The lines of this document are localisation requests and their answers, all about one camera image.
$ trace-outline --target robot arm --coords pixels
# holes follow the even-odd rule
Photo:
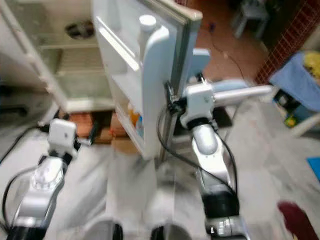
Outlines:
[[[16,211],[7,240],[40,240],[54,214],[57,196],[64,186],[68,165],[77,157],[80,143],[76,125],[54,119],[49,127],[49,155],[40,159],[29,187]]]
[[[252,96],[270,93],[270,86],[258,86],[214,92],[202,74],[197,76],[198,83],[188,85],[182,98],[168,97],[173,91],[166,84],[168,108],[171,113],[181,109],[181,125],[192,133],[192,149],[197,157],[200,169],[196,172],[203,208],[205,228],[213,238],[247,239],[246,226],[241,218],[240,204],[237,196],[236,176],[231,173],[226,163],[230,161],[225,154],[223,141],[212,126],[214,107],[237,104]]]

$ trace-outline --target bottle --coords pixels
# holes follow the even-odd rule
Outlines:
[[[140,61],[144,61],[146,45],[149,37],[155,31],[157,20],[152,15],[141,15],[139,17],[140,34],[138,36],[138,43],[140,45]]]
[[[139,116],[138,121],[135,124],[136,132],[140,137],[144,137],[144,120],[142,116]]]
[[[135,109],[133,108],[130,102],[128,103],[128,115],[133,126],[136,126],[136,123],[139,118],[139,113],[135,111]]]

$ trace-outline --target black wire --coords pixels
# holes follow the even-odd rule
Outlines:
[[[163,138],[162,138],[162,136],[161,136],[161,133],[160,133],[160,124],[161,124],[161,122],[162,122],[162,120],[163,120],[163,117],[164,117],[165,114],[167,113],[167,111],[168,111],[168,110],[167,110],[167,106],[164,106],[164,107],[162,108],[162,110],[161,110],[158,118],[157,118],[157,121],[156,121],[156,134],[157,134],[157,136],[158,136],[158,139],[159,139],[162,147],[163,147],[168,153],[170,153],[172,156],[176,157],[176,158],[179,159],[180,161],[182,161],[182,162],[184,162],[184,163],[192,166],[192,167],[195,168],[195,169],[204,171],[205,173],[207,173],[208,175],[210,175],[210,176],[213,177],[214,179],[218,180],[220,183],[224,184],[224,185],[230,190],[230,192],[231,192],[235,197],[238,197],[238,192],[235,192],[235,190],[233,190],[233,188],[230,187],[229,184],[228,184],[226,181],[222,180],[220,177],[212,174],[211,172],[208,172],[207,170],[203,169],[203,168],[202,168],[201,166],[199,166],[197,163],[195,163],[195,162],[189,160],[188,158],[180,155],[179,153],[177,153],[176,151],[174,151],[173,149],[171,149],[170,147],[168,147],[168,146],[165,144],[165,142],[164,142],[164,140],[163,140]]]
[[[208,29],[205,29],[205,27],[203,27],[203,26],[200,29],[202,29],[204,31],[207,31],[210,34],[211,45],[213,46],[213,48],[215,50],[217,50],[219,53],[224,55],[224,53],[226,51],[223,51],[221,48],[217,47],[217,45],[214,43],[214,40],[212,39],[213,38],[212,32],[209,31]],[[232,56],[230,56],[229,54],[227,56],[228,56],[228,59],[230,59],[237,66],[237,68],[239,69],[239,72],[241,74],[242,79],[244,79],[245,78],[244,77],[244,73],[242,72],[242,69],[241,69],[240,65],[237,63],[237,61]]]
[[[232,164],[232,168],[233,168],[233,174],[234,174],[235,193],[238,195],[238,171],[237,171],[237,165],[236,165],[235,156],[232,153],[232,151],[231,151],[230,147],[228,146],[228,144],[225,142],[225,140],[223,140],[223,138],[218,134],[217,131],[215,131],[215,133],[220,138],[222,144],[224,145],[226,151],[228,152],[228,154],[230,156],[231,164]]]
[[[37,129],[38,125],[30,126],[26,130],[24,130],[15,140],[14,143],[9,147],[6,153],[1,157],[0,164],[6,159],[6,157],[11,153],[11,151],[15,148],[21,138],[24,137],[30,130]]]
[[[34,171],[37,167],[30,167],[25,170],[22,170],[18,172],[11,180],[8,182],[8,184],[5,187],[3,197],[2,197],[2,217],[4,219],[5,227],[7,229],[7,232],[11,229],[11,224],[8,221],[8,215],[7,215],[7,210],[6,210],[6,202],[7,202],[7,197],[8,197],[8,192],[10,190],[11,185],[14,183],[14,181],[19,178],[21,175],[24,175],[26,173],[29,173],[31,171]]]

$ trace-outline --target white plastic chair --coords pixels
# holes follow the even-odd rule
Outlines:
[[[265,8],[263,0],[245,0],[238,12],[235,14],[231,26],[235,28],[234,36],[241,37],[248,20],[260,20],[255,37],[260,39],[265,31],[269,20],[269,14]]]

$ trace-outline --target open refrigerator door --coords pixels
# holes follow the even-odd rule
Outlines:
[[[202,14],[171,0],[93,0],[92,9],[119,121],[143,158],[155,158],[164,83],[176,92],[187,83]]]

